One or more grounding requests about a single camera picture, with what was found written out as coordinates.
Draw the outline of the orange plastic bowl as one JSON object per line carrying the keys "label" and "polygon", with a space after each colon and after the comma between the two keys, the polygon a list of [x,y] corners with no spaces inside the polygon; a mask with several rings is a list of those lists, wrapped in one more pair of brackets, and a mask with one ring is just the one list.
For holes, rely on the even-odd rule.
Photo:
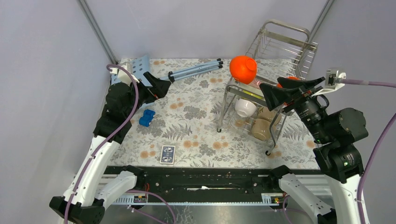
{"label": "orange plastic bowl", "polygon": [[301,80],[297,77],[289,76],[289,77],[278,77],[277,78],[277,87],[278,88],[286,88],[286,89],[293,89],[297,88]]}
{"label": "orange plastic bowl", "polygon": [[229,70],[237,82],[250,84],[257,74],[257,62],[248,56],[236,56],[231,60]]}

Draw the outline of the stainless steel dish rack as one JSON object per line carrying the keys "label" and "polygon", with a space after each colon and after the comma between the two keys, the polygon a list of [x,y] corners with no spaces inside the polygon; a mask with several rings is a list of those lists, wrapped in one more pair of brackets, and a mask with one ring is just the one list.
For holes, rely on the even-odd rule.
{"label": "stainless steel dish rack", "polygon": [[[278,77],[293,76],[306,79],[317,49],[318,44],[311,42],[309,29],[293,23],[270,19],[265,21],[258,30],[245,55],[257,62],[255,79],[276,86]],[[275,118],[281,114],[282,119],[276,126],[272,121],[270,124],[271,139],[262,141],[251,133],[258,111],[250,117],[243,118],[234,109],[236,101],[241,98],[251,101],[258,109],[266,106],[260,89],[252,87],[251,83],[243,84],[230,78],[224,91],[217,132],[220,133],[225,128],[232,129],[246,139],[261,144],[264,153],[270,155],[277,145],[286,118],[293,113],[284,112],[281,107],[276,108],[274,110],[277,112]]]}

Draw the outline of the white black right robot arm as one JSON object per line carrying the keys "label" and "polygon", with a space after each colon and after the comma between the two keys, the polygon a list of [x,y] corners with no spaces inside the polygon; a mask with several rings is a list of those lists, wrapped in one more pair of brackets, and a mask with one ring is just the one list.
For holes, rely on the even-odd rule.
{"label": "white black right robot arm", "polygon": [[321,201],[285,165],[270,171],[268,186],[293,198],[316,224],[366,224],[366,207],[359,190],[364,168],[361,154],[354,146],[368,136],[366,120],[354,108],[328,114],[326,106],[318,102],[324,80],[280,77],[279,86],[262,83],[260,89],[269,110],[282,106],[285,112],[295,111],[313,136],[318,144],[313,150],[315,160],[330,187],[334,205]]}

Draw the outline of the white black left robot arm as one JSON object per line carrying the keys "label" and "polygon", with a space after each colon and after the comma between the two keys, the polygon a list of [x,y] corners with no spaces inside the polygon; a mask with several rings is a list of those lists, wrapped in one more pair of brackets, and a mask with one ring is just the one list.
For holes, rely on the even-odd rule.
{"label": "white black left robot arm", "polygon": [[109,87],[101,117],[83,164],[62,196],[52,197],[49,207],[65,224],[99,224],[106,209],[121,195],[147,189],[144,171],[127,165],[102,190],[99,181],[108,163],[126,137],[132,116],[144,104],[166,96],[171,82],[143,74],[137,83],[118,82]]}

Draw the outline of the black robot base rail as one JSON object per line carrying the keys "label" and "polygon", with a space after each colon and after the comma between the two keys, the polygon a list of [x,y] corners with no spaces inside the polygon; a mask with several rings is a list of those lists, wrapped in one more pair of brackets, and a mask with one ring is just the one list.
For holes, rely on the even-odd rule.
{"label": "black robot base rail", "polygon": [[317,170],[279,168],[166,168],[108,166],[104,176],[111,177],[122,171],[136,171],[135,190],[146,193],[124,194],[117,204],[132,205],[231,205],[277,206],[283,192],[276,180],[287,173],[295,174],[301,182],[323,184]]}

